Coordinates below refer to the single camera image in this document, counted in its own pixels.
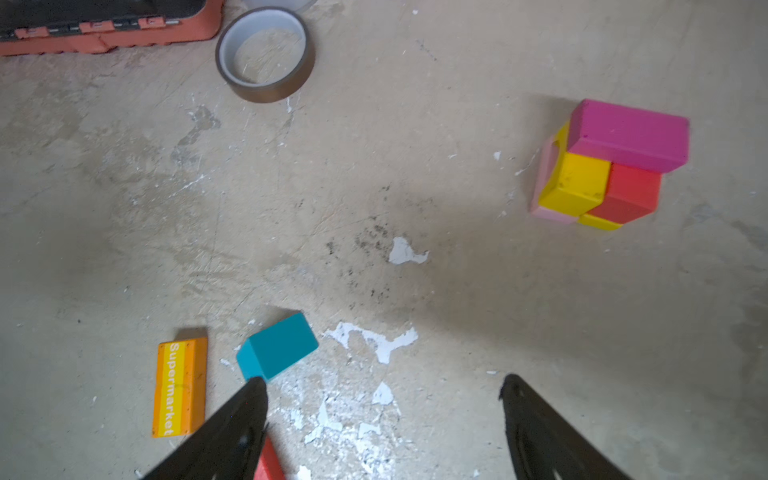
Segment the red arch block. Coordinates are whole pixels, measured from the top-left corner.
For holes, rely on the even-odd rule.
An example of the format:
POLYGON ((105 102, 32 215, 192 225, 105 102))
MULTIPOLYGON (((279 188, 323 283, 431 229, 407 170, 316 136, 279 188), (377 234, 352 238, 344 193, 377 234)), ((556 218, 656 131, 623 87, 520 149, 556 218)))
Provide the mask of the red arch block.
POLYGON ((603 201, 588 215, 626 224, 656 211, 662 174, 613 163, 603 201))

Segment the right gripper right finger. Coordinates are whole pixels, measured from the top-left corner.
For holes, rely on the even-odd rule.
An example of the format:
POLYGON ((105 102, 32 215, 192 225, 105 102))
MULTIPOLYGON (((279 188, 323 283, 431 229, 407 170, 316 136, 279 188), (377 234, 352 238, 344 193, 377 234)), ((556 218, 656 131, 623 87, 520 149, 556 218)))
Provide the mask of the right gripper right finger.
POLYGON ((505 377, 499 399, 518 479, 630 479, 521 376, 505 377))

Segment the yellow rectangular block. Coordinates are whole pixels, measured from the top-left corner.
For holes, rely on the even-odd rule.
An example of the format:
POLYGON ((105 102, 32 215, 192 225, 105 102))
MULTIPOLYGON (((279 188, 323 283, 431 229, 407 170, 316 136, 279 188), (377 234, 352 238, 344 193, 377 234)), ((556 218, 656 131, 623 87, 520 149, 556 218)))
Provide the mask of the yellow rectangular block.
POLYGON ((622 224, 620 223, 612 222, 590 214, 581 215, 578 219, 578 223, 603 231, 615 231, 622 227, 622 224))

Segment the red rectangular block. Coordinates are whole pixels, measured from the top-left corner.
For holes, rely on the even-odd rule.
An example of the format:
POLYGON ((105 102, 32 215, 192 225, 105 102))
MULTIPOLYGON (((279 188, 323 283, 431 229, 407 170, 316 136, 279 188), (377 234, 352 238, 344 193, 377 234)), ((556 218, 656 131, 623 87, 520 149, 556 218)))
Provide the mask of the red rectangular block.
POLYGON ((280 464, 277 452, 269 437, 264 440, 263 448, 254 473, 254 480, 285 480, 286 476, 280 464))

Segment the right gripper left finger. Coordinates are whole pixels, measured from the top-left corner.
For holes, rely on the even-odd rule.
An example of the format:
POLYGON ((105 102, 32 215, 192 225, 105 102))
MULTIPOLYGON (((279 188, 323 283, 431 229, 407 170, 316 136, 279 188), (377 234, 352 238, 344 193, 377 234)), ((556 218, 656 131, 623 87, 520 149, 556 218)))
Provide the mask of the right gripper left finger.
POLYGON ((144 479, 252 479, 267 412, 266 382, 254 377, 144 479))

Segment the yellow arch block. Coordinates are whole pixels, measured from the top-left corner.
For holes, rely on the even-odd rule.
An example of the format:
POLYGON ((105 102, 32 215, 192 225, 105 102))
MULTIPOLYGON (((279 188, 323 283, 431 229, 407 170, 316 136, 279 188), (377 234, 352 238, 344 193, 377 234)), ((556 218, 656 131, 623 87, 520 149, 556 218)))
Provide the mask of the yellow arch block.
POLYGON ((567 121, 542 149, 533 207, 578 218, 602 203, 611 163, 570 152, 570 125, 567 121))

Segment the magenta block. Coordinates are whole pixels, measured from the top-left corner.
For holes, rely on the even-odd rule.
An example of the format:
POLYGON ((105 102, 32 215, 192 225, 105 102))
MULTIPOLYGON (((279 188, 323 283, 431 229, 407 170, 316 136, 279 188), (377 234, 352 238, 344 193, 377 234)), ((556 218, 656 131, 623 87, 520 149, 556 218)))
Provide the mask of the magenta block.
POLYGON ((658 173, 685 166, 690 120, 585 99, 571 113, 567 151, 658 173))

